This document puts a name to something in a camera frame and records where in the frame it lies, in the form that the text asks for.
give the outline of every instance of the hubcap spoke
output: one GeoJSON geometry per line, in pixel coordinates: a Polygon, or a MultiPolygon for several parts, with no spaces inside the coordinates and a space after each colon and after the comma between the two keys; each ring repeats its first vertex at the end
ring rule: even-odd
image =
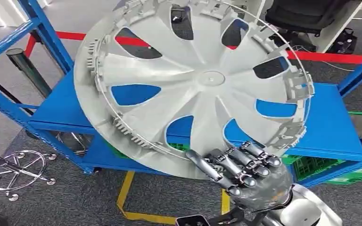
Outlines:
{"type": "Polygon", "coordinates": [[[165,88],[148,101],[130,106],[122,119],[146,139],[158,140],[169,122],[182,116],[178,112],[194,95],[189,87],[165,88]]]}
{"type": "Polygon", "coordinates": [[[259,114],[255,110],[256,101],[250,96],[232,92],[222,95],[221,99],[239,127],[248,136],[262,144],[268,142],[281,125],[259,114]]]}
{"type": "Polygon", "coordinates": [[[286,103],[287,91],[282,72],[268,79],[260,79],[253,70],[246,70],[229,76],[231,89],[246,93],[255,99],[268,102],[286,103]]]}
{"type": "Polygon", "coordinates": [[[109,54],[105,59],[104,83],[111,86],[146,84],[163,86],[191,79],[190,69],[158,59],[134,59],[109,54]]]}
{"type": "Polygon", "coordinates": [[[203,60],[192,42],[179,38],[172,29],[171,7],[169,2],[160,4],[154,16],[133,23],[130,30],[161,53],[162,57],[185,66],[199,66],[203,60]]]}
{"type": "Polygon", "coordinates": [[[224,127],[231,117],[220,99],[211,94],[200,93],[192,115],[194,120],[190,138],[191,149],[204,156],[215,148],[226,148],[224,127]]]}
{"type": "Polygon", "coordinates": [[[266,59],[267,53],[250,37],[250,31],[248,31],[236,49],[228,49],[224,52],[221,67],[229,74],[233,74],[253,69],[266,59]]]}

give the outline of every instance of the hubcap center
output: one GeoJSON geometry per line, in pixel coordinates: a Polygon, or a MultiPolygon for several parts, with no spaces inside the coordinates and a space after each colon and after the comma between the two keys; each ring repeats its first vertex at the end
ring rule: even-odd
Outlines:
{"type": "Polygon", "coordinates": [[[217,71],[208,71],[202,73],[198,81],[201,85],[204,86],[219,86],[224,83],[225,77],[223,74],[217,71]]]}

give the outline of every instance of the robotic arm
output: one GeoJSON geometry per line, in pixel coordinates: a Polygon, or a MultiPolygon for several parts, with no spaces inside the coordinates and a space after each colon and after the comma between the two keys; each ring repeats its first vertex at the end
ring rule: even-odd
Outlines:
{"type": "Polygon", "coordinates": [[[225,189],[237,206],[210,220],[210,225],[235,225],[243,210],[258,213],[249,225],[341,226],[341,218],[307,188],[293,184],[279,157],[250,142],[225,151],[214,149],[204,158],[193,150],[189,158],[225,189]]]}

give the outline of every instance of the black cable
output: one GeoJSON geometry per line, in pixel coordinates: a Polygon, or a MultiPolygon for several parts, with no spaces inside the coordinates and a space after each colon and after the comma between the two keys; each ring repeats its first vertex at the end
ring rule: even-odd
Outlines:
{"type": "MultiPolygon", "coordinates": [[[[7,89],[5,89],[3,86],[0,85],[0,91],[5,94],[7,97],[9,97],[13,102],[15,102],[16,104],[23,104],[21,103],[21,101],[19,99],[17,99],[14,95],[12,95],[7,89]]],[[[30,109],[28,108],[24,108],[22,107],[27,113],[29,113],[30,115],[33,115],[34,112],[32,112],[30,109]]]]}

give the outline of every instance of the robot finger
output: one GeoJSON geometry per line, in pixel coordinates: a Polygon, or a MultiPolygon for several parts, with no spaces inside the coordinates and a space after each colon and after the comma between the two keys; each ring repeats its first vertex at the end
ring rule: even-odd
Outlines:
{"type": "Polygon", "coordinates": [[[274,167],[281,165],[281,160],[279,157],[272,154],[268,154],[265,150],[250,142],[244,142],[241,145],[241,150],[246,151],[249,154],[253,155],[258,160],[262,161],[264,164],[269,164],[274,167]]]}
{"type": "Polygon", "coordinates": [[[188,150],[185,152],[186,157],[191,160],[196,167],[204,172],[212,181],[217,183],[221,188],[225,189],[227,193],[239,196],[241,190],[238,185],[235,185],[230,179],[223,174],[217,172],[206,160],[194,150],[188,150]]]}
{"type": "Polygon", "coordinates": [[[229,158],[228,154],[219,149],[214,149],[208,158],[215,164],[223,166],[234,178],[238,179],[242,185],[252,187],[256,185],[256,180],[252,175],[247,174],[238,164],[229,158]]]}
{"type": "Polygon", "coordinates": [[[226,153],[228,153],[235,161],[241,163],[246,168],[247,172],[252,172],[252,174],[261,177],[266,177],[270,174],[270,171],[261,164],[262,162],[252,155],[247,155],[234,147],[229,148],[226,153]]]}

